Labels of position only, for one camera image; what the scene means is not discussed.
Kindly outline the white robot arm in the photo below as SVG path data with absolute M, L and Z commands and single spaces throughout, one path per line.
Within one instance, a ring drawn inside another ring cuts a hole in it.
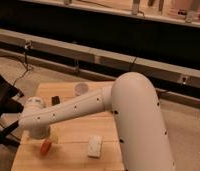
M 175 171 L 156 90 L 137 72 L 125 73 L 108 86 L 51 107 L 31 97 L 19 126 L 34 134 L 46 133 L 51 124 L 104 111 L 114 116 L 125 171 Z

